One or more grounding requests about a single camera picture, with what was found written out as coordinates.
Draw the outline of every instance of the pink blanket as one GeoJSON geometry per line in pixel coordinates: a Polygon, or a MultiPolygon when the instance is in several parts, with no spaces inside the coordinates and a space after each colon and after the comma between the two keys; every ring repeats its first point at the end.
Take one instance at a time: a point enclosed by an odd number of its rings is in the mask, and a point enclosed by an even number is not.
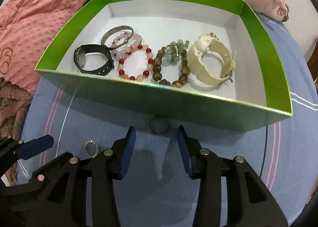
{"type": "Polygon", "coordinates": [[[0,77],[34,94],[34,67],[87,0],[9,0],[0,8],[0,77]]]}

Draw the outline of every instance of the silver bangle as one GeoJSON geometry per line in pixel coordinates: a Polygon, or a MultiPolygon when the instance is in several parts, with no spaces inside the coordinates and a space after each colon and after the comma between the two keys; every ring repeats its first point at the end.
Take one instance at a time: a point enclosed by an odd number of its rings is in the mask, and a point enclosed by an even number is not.
{"type": "Polygon", "coordinates": [[[130,30],[131,31],[131,34],[130,36],[126,37],[124,39],[124,41],[114,47],[110,47],[109,50],[113,50],[113,49],[118,49],[120,48],[121,46],[123,45],[126,45],[129,40],[131,39],[131,37],[134,35],[134,30],[133,28],[131,28],[130,26],[127,26],[127,25],[123,25],[123,26],[117,26],[115,28],[112,28],[111,30],[107,31],[104,36],[101,38],[101,45],[105,45],[105,42],[106,40],[111,36],[113,35],[114,33],[116,32],[119,32],[119,31],[122,31],[122,30],[130,30]]]}
{"type": "Polygon", "coordinates": [[[98,155],[98,145],[93,141],[93,140],[88,140],[86,143],[85,143],[85,145],[84,145],[84,152],[85,152],[85,154],[89,157],[89,158],[94,158],[94,157],[96,157],[97,155],[98,155]],[[94,146],[95,146],[95,149],[96,149],[96,152],[93,154],[93,155],[91,155],[91,154],[89,154],[88,152],[87,152],[87,145],[88,144],[93,144],[94,146]]]}

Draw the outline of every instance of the bed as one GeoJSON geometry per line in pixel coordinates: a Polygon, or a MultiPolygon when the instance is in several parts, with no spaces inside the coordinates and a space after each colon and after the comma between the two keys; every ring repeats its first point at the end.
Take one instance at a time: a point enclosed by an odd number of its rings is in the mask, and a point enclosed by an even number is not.
{"type": "MultiPolygon", "coordinates": [[[[293,101],[292,118],[247,133],[171,120],[168,132],[155,135],[149,128],[152,115],[98,104],[75,93],[66,94],[42,77],[22,139],[50,134],[55,144],[41,155],[18,162],[18,183],[26,183],[34,170],[63,152],[87,158],[83,151],[87,140],[95,141],[101,150],[109,148],[133,125],[137,140],[128,174],[123,181],[114,182],[122,226],[191,226],[199,181],[190,180],[183,169],[176,141],[176,128],[182,124],[189,136],[218,156],[245,157],[292,224],[301,214],[318,172],[318,98],[302,48],[288,29],[264,15],[258,17],[284,66],[293,101]]],[[[222,201],[224,225],[224,193],[222,201]]],[[[89,213],[87,223],[92,226],[89,213]]]]}

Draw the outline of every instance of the beige watch strap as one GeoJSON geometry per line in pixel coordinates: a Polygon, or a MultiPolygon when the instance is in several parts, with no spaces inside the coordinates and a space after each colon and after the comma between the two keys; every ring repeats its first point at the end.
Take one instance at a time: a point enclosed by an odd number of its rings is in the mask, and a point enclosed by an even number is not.
{"type": "Polygon", "coordinates": [[[193,44],[187,53],[187,62],[190,72],[193,73],[199,81],[207,85],[217,85],[231,79],[232,72],[236,66],[235,55],[236,53],[232,55],[214,34],[203,35],[193,44]],[[206,65],[202,63],[202,57],[208,50],[219,53],[224,61],[220,78],[212,76],[206,65]]]}

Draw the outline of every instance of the black watch strap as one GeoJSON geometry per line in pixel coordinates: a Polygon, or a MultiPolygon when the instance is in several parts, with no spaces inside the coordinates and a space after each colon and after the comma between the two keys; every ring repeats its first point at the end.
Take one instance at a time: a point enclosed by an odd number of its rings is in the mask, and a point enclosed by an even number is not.
{"type": "Polygon", "coordinates": [[[80,47],[78,47],[77,49],[75,49],[74,51],[74,63],[77,66],[77,68],[80,70],[81,73],[85,73],[85,74],[91,74],[91,75],[101,75],[101,76],[105,76],[107,75],[111,70],[113,70],[115,68],[114,66],[114,60],[112,59],[112,55],[109,51],[109,48],[105,45],[98,45],[98,44],[87,44],[87,45],[81,45],[80,47]],[[108,59],[108,61],[100,68],[95,69],[95,70],[84,70],[82,69],[82,66],[80,66],[79,64],[79,52],[80,50],[84,50],[85,55],[87,53],[101,53],[104,54],[106,56],[106,58],[108,59]]]}

